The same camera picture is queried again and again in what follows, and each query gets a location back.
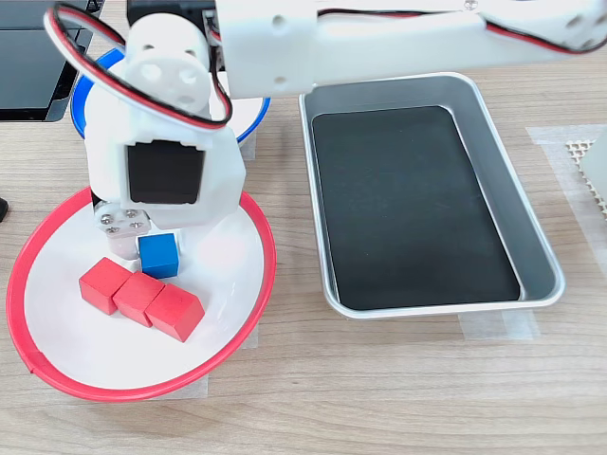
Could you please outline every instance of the silver tray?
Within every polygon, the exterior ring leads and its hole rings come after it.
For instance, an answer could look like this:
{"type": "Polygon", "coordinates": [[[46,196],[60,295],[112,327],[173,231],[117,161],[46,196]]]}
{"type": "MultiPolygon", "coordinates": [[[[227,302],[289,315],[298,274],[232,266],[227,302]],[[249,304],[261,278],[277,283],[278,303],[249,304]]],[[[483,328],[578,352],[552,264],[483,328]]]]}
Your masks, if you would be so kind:
{"type": "Polygon", "coordinates": [[[470,79],[439,73],[379,82],[319,87],[300,97],[303,138],[321,262],[329,304],[351,319],[383,319],[471,311],[528,309],[556,302],[565,289],[561,266],[524,194],[487,107],[470,79]],[[382,111],[426,106],[447,109],[476,174],[493,223],[519,282],[517,300],[416,305],[354,310],[342,301],[333,269],[322,204],[322,187],[312,121],[323,114],[382,111]]]}

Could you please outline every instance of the robotic arm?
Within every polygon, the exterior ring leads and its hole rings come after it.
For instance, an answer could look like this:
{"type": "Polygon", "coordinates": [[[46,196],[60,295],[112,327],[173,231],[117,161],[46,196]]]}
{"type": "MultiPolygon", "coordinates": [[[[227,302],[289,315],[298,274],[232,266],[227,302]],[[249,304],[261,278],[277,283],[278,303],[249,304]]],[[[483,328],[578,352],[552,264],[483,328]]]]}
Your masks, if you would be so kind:
{"type": "Polygon", "coordinates": [[[128,42],[67,5],[50,38],[96,83],[85,147],[95,219],[111,249],[137,257],[150,230],[209,228],[234,212],[245,167],[230,97],[474,66],[551,61],[607,44],[605,0],[401,0],[398,9],[321,9],[311,1],[129,0],[128,42]],[[111,71],[81,53],[63,21],[100,33],[125,58],[111,71]],[[217,72],[225,67],[226,93],[217,72]],[[214,90],[225,116],[211,118],[214,90]]]}

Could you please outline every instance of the wood grain surface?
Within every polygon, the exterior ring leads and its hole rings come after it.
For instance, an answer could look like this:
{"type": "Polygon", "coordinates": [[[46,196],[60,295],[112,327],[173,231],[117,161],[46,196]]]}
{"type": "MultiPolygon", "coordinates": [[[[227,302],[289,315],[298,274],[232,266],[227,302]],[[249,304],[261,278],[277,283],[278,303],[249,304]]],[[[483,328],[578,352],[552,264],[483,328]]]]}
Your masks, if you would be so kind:
{"type": "MultiPolygon", "coordinates": [[[[123,3],[103,17],[125,31],[123,3]]],[[[107,46],[96,40],[91,53],[107,46]]],[[[259,348],[211,374],[209,397],[88,403],[29,374],[0,318],[1,454],[595,455],[607,453],[607,282],[527,126],[607,122],[607,52],[467,72],[564,268],[534,341],[464,340],[457,317],[356,322],[325,302],[297,102],[273,100],[246,190],[278,248],[259,348]]],[[[28,235],[87,185],[58,123],[0,124],[0,294],[28,235]]]]}

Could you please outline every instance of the red block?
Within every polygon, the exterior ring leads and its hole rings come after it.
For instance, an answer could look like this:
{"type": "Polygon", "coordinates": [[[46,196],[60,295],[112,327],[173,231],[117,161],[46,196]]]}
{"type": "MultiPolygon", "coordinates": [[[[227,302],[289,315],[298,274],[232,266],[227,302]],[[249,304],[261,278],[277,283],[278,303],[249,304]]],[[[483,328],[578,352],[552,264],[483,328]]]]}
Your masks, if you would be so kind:
{"type": "Polygon", "coordinates": [[[158,330],[184,342],[205,316],[205,310],[197,296],[167,284],[145,314],[158,330]]]}
{"type": "Polygon", "coordinates": [[[152,327],[152,322],[145,316],[146,308],[152,303],[164,283],[145,273],[135,272],[114,296],[114,303],[121,313],[146,327],[152,327]]]}
{"type": "Polygon", "coordinates": [[[126,268],[103,258],[80,278],[80,292],[83,299],[111,315],[118,309],[112,297],[131,275],[126,268]]]}

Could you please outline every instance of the blue block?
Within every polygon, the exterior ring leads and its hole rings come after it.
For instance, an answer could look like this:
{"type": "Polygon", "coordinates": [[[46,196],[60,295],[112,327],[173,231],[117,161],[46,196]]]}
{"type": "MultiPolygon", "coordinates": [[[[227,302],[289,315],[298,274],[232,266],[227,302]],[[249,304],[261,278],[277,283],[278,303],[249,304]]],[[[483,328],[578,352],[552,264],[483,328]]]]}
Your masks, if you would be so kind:
{"type": "Polygon", "coordinates": [[[174,234],[139,237],[141,271],[153,278],[176,277],[179,271],[179,253],[174,234]]]}

